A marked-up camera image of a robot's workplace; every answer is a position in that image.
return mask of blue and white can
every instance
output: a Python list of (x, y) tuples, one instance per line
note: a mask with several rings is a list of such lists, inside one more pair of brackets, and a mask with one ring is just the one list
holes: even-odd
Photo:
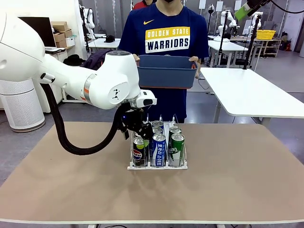
[(165, 165), (166, 136), (155, 134), (153, 136), (153, 153), (151, 157), (152, 166), (162, 167)]

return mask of person's hand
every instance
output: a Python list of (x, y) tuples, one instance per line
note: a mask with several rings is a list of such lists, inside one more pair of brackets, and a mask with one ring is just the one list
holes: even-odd
[(133, 57), (135, 59), (136, 65), (139, 66), (139, 61), (141, 60), (136, 54), (133, 54)]
[(198, 66), (198, 69), (196, 70), (196, 73), (195, 73), (195, 78), (199, 78), (199, 75), (200, 75), (200, 61), (199, 61), (199, 58), (197, 56), (192, 56), (190, 59), (189, 59), (190, 62), (195, 62), (196, 65)]

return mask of pepsi logo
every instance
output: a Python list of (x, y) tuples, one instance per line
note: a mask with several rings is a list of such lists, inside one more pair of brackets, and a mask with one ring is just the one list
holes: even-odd
[(136, 160), (140, 160), (142, 158), (142, 153), (140, 153), (139, 151), (137, 150), (133, 150), (133, 157), (134, 159)]

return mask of paper on wall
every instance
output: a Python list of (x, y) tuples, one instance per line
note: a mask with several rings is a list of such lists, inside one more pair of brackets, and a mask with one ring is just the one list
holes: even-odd
[(206, 0), (199, 0), (199, 9), (205, 9), (206, 7)]
[(221, 12), (223, 9), (223, 1), (218, 1), (217, 2), (217, 7), (215, 9), (216, 12)]
[(236, 4), (234, 6), (234, 10), (239, 10), (242, 6), (242, 0), (236, 0)]

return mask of cardboard box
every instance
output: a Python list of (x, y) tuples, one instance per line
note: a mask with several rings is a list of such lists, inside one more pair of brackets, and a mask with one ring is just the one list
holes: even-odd
[(75, 46), (75, 38), (74, 37), (66, 38), (66, 46), (67, 47)]
[(60, 42), (56, 42), (56, 47), (57, 48), (66, 48), (67, 47), (67, 42), (66, 40), (60, 41)]
[(66, 21), (52, 21), (51, 25), (53, 26), (54, 29), (58, 31), (67, 31), (67, 22)]
[(66, 38), (71, 37), (73, 35), (72, 29), (70, 28), (67, 31), (59, 31), (59, 32), (64, 33)]
[(55, 33), (54, 34), (55, 42), (58, 43), (60, 41), (66, 40), (64, 33)]

